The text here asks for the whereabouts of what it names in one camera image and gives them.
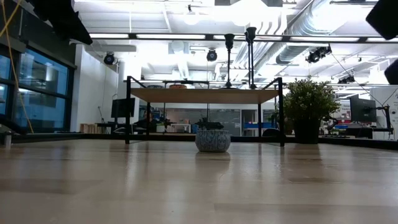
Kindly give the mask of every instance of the ceiling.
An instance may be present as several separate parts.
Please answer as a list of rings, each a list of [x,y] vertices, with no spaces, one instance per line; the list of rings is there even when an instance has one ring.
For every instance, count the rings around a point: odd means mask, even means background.
[[[282,9],[266,8],[260,0],[240,0],[231,6],[216,6],[216,0],[201,1],[130,1],[130,0],[75,0],[75,10],[79,11],[82,22],[90,33],[187,33],[187,34],[242,34],[249,26],[259,28],[261,34],[282,34],[294,32],[287,26],[300,22],[295,15],[310,2],[309,0],[286,0]],[[369,6],[332,5],[323,8],[313,19],[318,27],[333,27],[328,35],[378,35],[364,20]],[[99,54],[106,52],[105,46],[136,47],[135,52],[124,52],[138,57],[142,64],[142,75],[146,80],[164,80],[175,77],[180,69],[179,59],[170,48],[171,40],[96,40],[92,49]],[[191,80],[224,79],[227,53],[224,41],[184,41],[188,52],[184,61],[189,69]],[[398,58],[398,46],[392,44],[331,44],[333,55],[327,55],[318,63],[308,64],[305,57],[308,51],[318,45],[307,46],[295,55],[288,64],[277,64],[275,57],[280,52],[273,52],[276,44],[255,45],[256,81],[269,82],[275,77],[284,76],[285,82],[308,74],[319,80],[337,83],[346,75],[345,70],[354,74],[359,83],[384,83],[382,79],[372,79],[371,71],[385,69],[392,60]],[[208,49],[215,49],[218,58],[207,62]],[[234,81],[246,81],[247,63],[242,62],[242,55],[247,55],[246,44],[235,43],[231,51],[231,77]]]

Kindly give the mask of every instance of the wooden shelf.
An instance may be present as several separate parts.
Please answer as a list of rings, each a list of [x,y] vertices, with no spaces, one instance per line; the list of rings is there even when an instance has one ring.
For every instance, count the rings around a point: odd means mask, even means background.
[[[277,97],[278,91],[131,88],[131,94],[149,103],[259,104]]]

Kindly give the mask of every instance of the spotlight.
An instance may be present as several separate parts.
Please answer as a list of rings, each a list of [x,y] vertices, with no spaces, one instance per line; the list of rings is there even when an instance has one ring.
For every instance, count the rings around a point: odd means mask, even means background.
[[[114,57],[114,52],[108,52],[106,53],[106,56],[104,58],[104,63],[106,65],[114,65],[116,64],[118,60],[116,60],[116,58]]]
[[[305,59],[308,63],[317,63],[326,55],[331,53],[330,45],[328,47],[319,47],[316,50],[310,52],[310,55]]]
[[[355,78],[353,75],[349,75],[346,78],[342,78],[340,80],[338,80],[337,84],[348,84],[348,83],[354,83],[355,82]]]
[[[208,62],[214,62],[217,60],[217,53],[215,49],[210,49],[209,52],[207,53],[207,61]]]

